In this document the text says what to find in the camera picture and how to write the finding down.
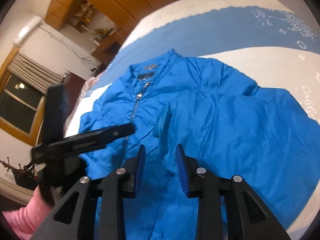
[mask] black glove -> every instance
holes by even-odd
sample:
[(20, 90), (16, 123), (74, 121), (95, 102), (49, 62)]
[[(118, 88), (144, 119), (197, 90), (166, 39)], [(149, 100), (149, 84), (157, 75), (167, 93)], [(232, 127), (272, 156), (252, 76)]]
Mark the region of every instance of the black glove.
[(39, 171), (39, 189), (43, 200), (54, 206), (56, 202), (83, 176), (86, 176), (86, 163), (79, 156), (47, 163)]

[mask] window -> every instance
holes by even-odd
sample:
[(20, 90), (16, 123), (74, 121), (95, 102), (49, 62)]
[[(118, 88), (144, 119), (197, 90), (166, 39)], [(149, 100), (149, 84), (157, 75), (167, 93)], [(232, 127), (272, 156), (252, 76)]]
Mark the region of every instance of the window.
[(0, 76), (0, 128), (36, 145), (44, 116), (45, 95), (5, 69)]

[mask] pink sweater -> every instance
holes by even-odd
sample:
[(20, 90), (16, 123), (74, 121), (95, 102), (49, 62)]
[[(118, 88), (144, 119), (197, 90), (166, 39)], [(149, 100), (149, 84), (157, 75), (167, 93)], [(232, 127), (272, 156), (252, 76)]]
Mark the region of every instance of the pink sweater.
[(44, 202), (37, 187), (26, 207), (3, 212), (3, 215), (21, 240), (29, 240), (50, 211), (51, 208)]

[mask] zipper pull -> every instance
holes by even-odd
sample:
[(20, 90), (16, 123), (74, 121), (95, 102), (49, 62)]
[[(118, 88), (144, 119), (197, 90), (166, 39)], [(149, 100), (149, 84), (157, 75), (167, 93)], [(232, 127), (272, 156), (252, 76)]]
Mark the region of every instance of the zipper pull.
[(147, 86), (150, 84), (150, 82), (147, 82), (144, 84), (142, 91), (137, 95), (137, 99), (142, 98), (142, 93), (144, 92), (144, 90), (147, 88)]
[(143, 87), (143, 90), (145, 90), (149, 84), (150, 84), (150, 82), (145, 83), (144, 87)]

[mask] blue jacket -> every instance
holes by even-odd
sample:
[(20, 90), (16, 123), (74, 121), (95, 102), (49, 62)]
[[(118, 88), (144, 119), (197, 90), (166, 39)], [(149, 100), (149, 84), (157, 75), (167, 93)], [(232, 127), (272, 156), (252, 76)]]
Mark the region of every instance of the blue jacket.
[(145, 145), (139, 195), (124, 201), (128, 240), (195, 238), (198, 200), (181, 190), (178, 143), (216, 175), (244, 177), (285, 228), (320, 178), (316, 121), (288, 91), (261, 88), (216, 59), (170, 50), (129, 66), (82, 116), (79, 132), (130, 121), (137, 131), (127, 141), (82, 155), (88, 176), (97, 179)]

